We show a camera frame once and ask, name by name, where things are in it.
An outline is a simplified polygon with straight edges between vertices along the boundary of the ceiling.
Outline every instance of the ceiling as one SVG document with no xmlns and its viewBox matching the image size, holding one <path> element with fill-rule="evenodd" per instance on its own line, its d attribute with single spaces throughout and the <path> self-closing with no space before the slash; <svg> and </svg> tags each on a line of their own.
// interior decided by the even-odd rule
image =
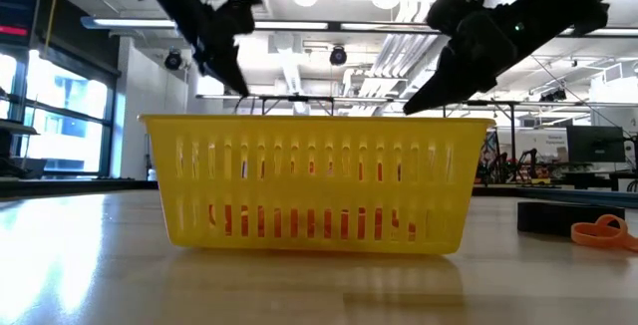
<svg viewBox="0 0 638 325">
<path fill-rule="evenodd" d="M 70 0 L 86 12 L 97 17 L 164 18 L 165 13 L 154 0 Z M 635 0 L 608 0 L 609 26 L 638 26 L 638 2 Z M 264 6 L 255 10 L 257 19 L 275 20 L 339 20 L 339 21 L 393 21 L 399 7 L 381 9 L 368 0 L 318 0 L 311 7 L 302 7 L 293 0 L 265 0 Z M 283 79 L 279 56 L 268 53 L 268 38 L 273 33 L 259 32 L 240 41 L 239 64 L 249 85 L 273 85 Z M 170 31 L 135 31 L 126 35 L 136 38 L 136 45 L 147 55 L 161 62 L 168 47 L 186 48 L 183 40 Z M 349 67 L 370 67 L 383 50 L 387 36 L 380 34 L 302 33 L 305 54 L 299 56 L 299 74 L 302 80 L 341 81 Z M 349 56 L 346 67 L 331 67 L 328 62 L 332 45 L 344 45 Z M 431 53 L 438 49 L 430 48 Z M 527 59 L 507 71 L 498 79 L 498 85 L 488 95 L 476 98 L 497 97 L 522 99 L 528 91 L 553 79 L 567 76 L 568 86 L 586 96 L 589 80 L 600 70 L 587 68 L 595 63 L 619 58 L 638 60 L 638 40 L 625 39 L 554 39 L 534 53 L 549 75 L 533 59 Z M 572 59 L 586 61 L 573 66 Z M 411 73 L 423 70 L 412 69 Z"/>
</svg>

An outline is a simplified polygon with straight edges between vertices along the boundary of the security camera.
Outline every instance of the security camera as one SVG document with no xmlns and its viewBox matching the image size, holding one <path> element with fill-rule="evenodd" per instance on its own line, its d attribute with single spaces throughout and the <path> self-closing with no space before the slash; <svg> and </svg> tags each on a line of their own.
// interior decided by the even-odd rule
<svg viewBox="0 0 638 325">
<path fill-rule="evenodd" d="M 180 50 L 168 51 L 168 56 L 166 56 L 166 60 L 163 62 L 165 67 L 171 71 L 179 70 L 182 63 L 183 63 L 183 59 L 181 58 Z"/>
<path fill-rule="evenodd" d="M 343 46 L 335 46 L 330 54 L 330 64 L 333 66 L 342 66 L 348 61 L 348 54 Z"/>
</svg>

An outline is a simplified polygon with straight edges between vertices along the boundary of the basket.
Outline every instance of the basket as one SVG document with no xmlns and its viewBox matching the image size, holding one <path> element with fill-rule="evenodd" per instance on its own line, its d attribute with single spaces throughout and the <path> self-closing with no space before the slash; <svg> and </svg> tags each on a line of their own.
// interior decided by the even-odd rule
<svg viewBox="0 0 638 325">
<path fill-rule="evenodd" d="M 180 246 L 455 252 L 491 120 L 144 116 Z"/>
</svg>

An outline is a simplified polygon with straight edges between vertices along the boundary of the wooden table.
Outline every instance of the wooden table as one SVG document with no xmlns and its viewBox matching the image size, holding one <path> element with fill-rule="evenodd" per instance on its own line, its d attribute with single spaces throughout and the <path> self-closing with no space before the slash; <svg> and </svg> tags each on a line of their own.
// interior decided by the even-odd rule
<svg viewBox="0 0 638 325">
<path fill-rule="evenodd" d="M 515 203 L 473 199 L 447 257 L 181 249 L 156 191 L 0 203 L 0 323 L 635 324 L 638 258 L 517 234 Z"/>
</svg>

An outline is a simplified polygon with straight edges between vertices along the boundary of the orange rubber band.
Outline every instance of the orange rubber band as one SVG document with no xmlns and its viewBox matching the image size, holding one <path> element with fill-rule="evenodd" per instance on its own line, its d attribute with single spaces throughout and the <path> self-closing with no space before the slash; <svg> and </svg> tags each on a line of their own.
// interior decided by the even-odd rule
<svg viewBox="0 0 638 325">
<path fill-rule="evenodd" d="M 617 221 L 620 228 L 609 226 Z M 629 234 L 627 222 L 615 215 L 606 214 L 595 223 L 575 223 L 571 225 L 571 239 L 580 245 L 599 248 L 623 247 L 638 252 L 638 239 Z"/>
</svg>

